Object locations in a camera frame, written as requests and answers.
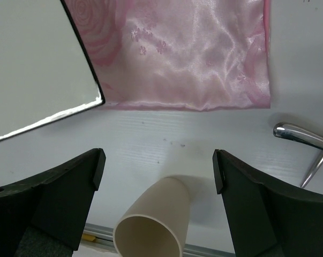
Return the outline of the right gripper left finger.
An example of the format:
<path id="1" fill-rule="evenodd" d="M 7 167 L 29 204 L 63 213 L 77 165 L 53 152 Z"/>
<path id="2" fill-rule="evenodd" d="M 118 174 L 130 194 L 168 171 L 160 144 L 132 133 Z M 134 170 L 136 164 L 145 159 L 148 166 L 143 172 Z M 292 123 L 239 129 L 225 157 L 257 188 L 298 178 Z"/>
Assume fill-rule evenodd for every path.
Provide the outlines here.
<path id="1" fill-rule="evenodd" d="M 78 250 L 106 156 L 91 149 L 0 186 L 0 256 L 72 256 Z"/>

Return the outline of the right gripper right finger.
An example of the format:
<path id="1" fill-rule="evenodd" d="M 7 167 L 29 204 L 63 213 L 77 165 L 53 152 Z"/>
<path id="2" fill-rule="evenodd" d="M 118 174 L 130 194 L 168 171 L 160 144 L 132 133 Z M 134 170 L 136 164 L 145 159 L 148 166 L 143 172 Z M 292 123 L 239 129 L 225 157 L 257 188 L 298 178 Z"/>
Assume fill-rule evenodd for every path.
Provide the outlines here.
<path id="1" fill-rule="evenodd" d="M 236 256 L 323 256 L 323 194 L 290 185 L 225 150 L 213 153 Z"/>

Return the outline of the pink satin cloth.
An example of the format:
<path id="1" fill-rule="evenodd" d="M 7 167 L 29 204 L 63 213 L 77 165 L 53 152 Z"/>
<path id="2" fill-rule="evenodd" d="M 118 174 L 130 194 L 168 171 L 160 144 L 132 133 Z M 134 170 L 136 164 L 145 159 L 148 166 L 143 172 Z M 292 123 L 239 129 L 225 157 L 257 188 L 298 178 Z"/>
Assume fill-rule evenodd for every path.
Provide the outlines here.
<path id="1" fill-rule="evenodd" d="M 269 108 L 269 1 L 65 1 L 105 108 Z"/>

